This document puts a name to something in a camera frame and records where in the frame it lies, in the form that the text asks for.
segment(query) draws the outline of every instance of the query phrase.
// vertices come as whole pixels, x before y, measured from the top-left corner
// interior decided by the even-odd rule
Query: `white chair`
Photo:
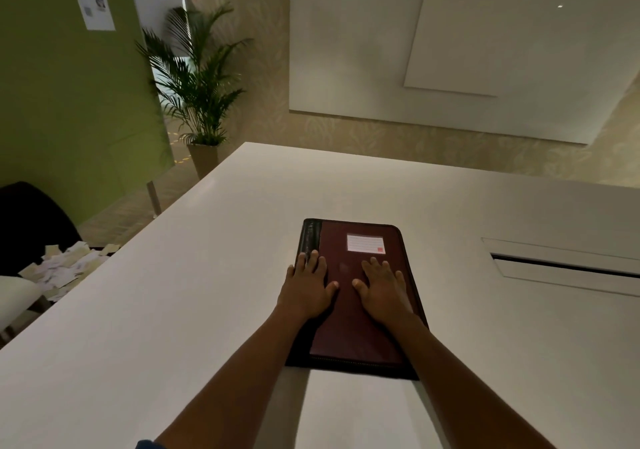
[[[10,324],[24,311],[32,309],[43,313],[50,305],[33,282],[20,277],[0,276],[0,346],[4,344],[3,333],[12,339],[14,333]]]

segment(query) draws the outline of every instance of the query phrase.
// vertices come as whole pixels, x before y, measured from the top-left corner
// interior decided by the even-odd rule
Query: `sleeve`
[[[151,441],[140,441],[136,446],[136,449],[164,449],[161,445]]]

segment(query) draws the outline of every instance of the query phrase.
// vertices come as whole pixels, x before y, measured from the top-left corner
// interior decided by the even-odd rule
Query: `dark red folder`
[[[381,243],[384,254],[349,251],[348,236],[369,238],[375,247]],[[402,349],[364,311],[358,293],[351,287],[356,278],[368,284],[362,270],[363,260],[371,257],[380,263],[387,260],[394,271],[403,273],[413,312],[427,325],[400,230],[390,225],[306,219],[298,252],[309,255],[314,249],[327,261],[325,285],[338,281],[340,290],[331,309],[300,330],[287,365],[418,380]]]

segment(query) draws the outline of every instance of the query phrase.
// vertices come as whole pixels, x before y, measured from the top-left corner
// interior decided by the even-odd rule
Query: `plant pot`
[[[218,165],[218,147],[213,145],[188,144],[189,153],[196,166],[198,179],[203,179]]]

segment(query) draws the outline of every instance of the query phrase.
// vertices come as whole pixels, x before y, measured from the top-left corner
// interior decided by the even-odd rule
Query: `metal pole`
[[[154,207],[154,218],[160,216],[162,213],[162,208],[160,208],[160,200],[158,199],[158,193],[156,193],[156,185],[153,181],[149,181],[147,183],[147,191],[149,193],[149,197],[151,198],[151,204]]]

